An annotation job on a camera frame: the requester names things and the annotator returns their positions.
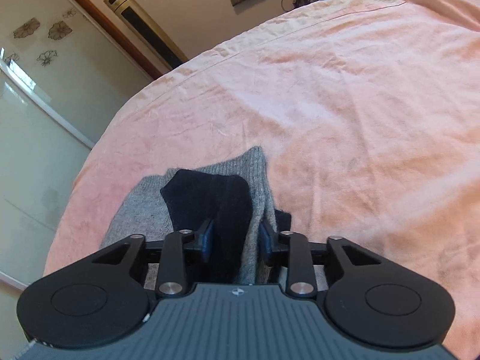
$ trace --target pink bed sheet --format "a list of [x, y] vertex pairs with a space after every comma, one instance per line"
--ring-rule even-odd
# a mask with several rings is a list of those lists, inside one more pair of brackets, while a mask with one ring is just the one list
[[441, 283], [480, 353], [480, 0], [327, 0], [135, 95], [80, 172], [45, 274], [94, 251], [132, 187], [263, 147], [275, 205]]

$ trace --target ribbed gray panel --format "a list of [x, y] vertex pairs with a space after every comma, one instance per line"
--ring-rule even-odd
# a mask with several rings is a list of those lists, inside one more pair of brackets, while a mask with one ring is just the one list
[[[239, 295], [237, 288], [244, 292]], [[350, 342], [310, 301], [278, 286], [200, 284], [188, 297], [159, 302], [135, 333], [97, 349], [34, 344], [21, 360], [452, 360], [441, 346], [389, 353]]]

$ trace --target peach blanket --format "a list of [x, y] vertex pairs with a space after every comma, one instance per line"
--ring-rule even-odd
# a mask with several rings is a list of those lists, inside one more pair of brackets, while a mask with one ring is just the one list
[[276, 207], [441, 283], [445, 345], [480, 353], [480, 0], [327, 0], [253, 28], [118, 112], [45, 273], [97, 250], [143, 176], [263, 147]]

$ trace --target wooden door frame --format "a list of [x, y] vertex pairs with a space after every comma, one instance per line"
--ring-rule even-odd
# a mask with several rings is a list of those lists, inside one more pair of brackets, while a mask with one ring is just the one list
[[75, 0], [118, 45], [153, 79], [162, 76], [155, 65], [90, 0]]

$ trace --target wall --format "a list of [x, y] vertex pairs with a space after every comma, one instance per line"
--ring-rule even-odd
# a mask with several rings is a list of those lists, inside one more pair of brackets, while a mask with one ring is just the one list
[[17, 319], [16, 307], [20, 292], [0, 283], [0, 359], [8, 360], [27, 344]]
[[[103, 3], [91, 0], [129, 35], [147, 56], [142, 42]], [[292, 0], [285, 0], [286, 7]], [[280, 0], [247, 0], [232, 7], [230, 0], [137, 0], [173, 41], [192, 58], [217, 44], [283, 13]]]
[[[69, 0], [0, 0], [0, 47], [5, 56], [18, 55], [17, 64], [47, 94], [44, 100], [86, 137], [96, 142], [122, 105], [151, 82]], [[14, 31], [35, 17], [40, 26], [25, 37]], [[54, 23], [71, 30], [51, 39]], [[57, 54], [47, 66], [41, 53]]]

